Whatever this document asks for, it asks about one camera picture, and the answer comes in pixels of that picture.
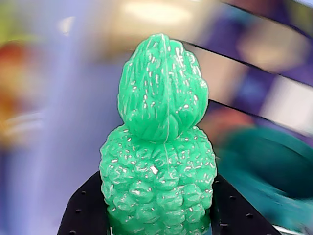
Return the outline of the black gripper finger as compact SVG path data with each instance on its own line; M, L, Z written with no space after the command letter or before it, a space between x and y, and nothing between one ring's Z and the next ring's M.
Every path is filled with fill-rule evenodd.
M213 235L279 235L275 229L225 178L213 183L210 209Z
M58 235L109 235L107 205L101 192L100 173L94 173L71 196Z

